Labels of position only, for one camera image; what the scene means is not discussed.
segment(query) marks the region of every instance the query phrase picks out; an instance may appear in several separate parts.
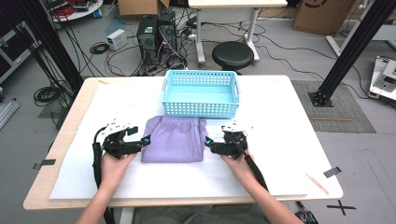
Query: cardboard box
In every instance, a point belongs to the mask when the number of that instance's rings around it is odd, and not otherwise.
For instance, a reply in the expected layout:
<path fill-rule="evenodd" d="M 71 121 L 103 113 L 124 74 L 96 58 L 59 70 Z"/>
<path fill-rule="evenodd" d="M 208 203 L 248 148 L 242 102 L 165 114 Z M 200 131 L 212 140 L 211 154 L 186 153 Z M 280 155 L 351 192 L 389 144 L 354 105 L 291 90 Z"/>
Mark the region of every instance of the cardboard box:
<path fill-rule="evenodd" d="M 302 0 L 293 30 L 336 36 L 357 0 Z"/>
<path fill-rule="evenodd" d="M 121 16 L 160 15 L 163 6 L 170 0 L 119 0 Z"/>

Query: aluminum extrusion pole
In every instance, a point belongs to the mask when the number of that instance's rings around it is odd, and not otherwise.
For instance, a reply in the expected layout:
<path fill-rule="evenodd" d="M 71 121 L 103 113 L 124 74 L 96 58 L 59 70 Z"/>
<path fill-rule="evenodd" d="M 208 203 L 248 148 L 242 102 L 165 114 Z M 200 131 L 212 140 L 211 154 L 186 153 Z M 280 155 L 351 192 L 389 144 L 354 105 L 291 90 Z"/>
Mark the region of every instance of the aluminum extrusion pole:
<path fill-rule="evenodd" d="M 329 75 L 315 93 L 309 93 L 314 106 L 328 106 L 335 89 L 347 75 L 349 69 L 361 56 L 361 53 L 396 8 L 395 0 L 375 0 L 361 21 L 355 34 L 335 62 Z"/>

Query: person's forearm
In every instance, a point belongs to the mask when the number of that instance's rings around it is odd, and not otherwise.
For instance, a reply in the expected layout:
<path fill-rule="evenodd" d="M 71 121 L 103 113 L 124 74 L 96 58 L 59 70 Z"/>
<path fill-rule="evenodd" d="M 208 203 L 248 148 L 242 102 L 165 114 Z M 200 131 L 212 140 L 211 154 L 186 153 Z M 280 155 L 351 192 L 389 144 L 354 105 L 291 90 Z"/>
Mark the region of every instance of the person's forearm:
<path fill-rule="evenodd" d="M 99 188 L 76 223 L 100 223 L 115 189 Z"/>
<path fill-rule="evenodd" d="M 303 223 L 257 181 L 244 187 L 272 224 Z"/>

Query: basket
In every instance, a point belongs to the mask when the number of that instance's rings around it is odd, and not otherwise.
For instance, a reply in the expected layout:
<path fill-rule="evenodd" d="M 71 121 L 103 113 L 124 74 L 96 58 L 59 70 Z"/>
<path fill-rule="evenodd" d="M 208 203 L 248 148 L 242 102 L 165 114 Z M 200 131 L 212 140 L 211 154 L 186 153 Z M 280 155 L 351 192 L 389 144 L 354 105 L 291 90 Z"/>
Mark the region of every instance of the basket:
<path fill-rule="evenodd" d="M 239 106 L 236 73 L 169 70 L 163 82 L 162 101 L 166 115 L 231 119 Z"/>

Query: folded purple shirt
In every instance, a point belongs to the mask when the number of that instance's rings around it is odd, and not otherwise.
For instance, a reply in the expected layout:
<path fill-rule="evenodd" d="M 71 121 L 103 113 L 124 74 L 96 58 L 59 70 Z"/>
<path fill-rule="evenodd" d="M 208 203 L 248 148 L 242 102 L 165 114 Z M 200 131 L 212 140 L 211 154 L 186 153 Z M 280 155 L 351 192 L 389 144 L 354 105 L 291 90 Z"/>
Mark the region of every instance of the folded purple shirt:
<path fill-rule="evenodd" d="M 187 163 L 204 158 L 206 120 L 173 116 L 149 119 L 143 136 L 151 143 L 142 149 L 142 162 Z"/>

